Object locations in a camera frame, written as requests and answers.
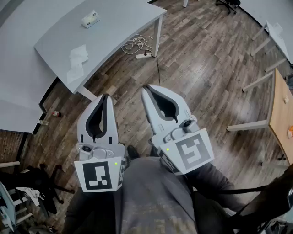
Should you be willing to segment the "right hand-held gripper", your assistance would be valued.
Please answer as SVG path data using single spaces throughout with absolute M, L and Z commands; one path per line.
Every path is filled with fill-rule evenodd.
M 198 127 L 182 96 L 158 85 L 146 85 L 141 98 L 155 134 L 150 143 L 175 175 L 185 175 L 214 159 L 207 130 Z

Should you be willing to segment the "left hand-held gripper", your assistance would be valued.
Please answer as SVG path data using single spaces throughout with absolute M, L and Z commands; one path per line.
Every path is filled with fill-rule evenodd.
M 125 146 L 119 144 L 110 95 L 100 95 L 87 106 L 77 123 L 77 137 L 79 160 L 74 164 L 83 192 L 119 190 L 125 170 Z

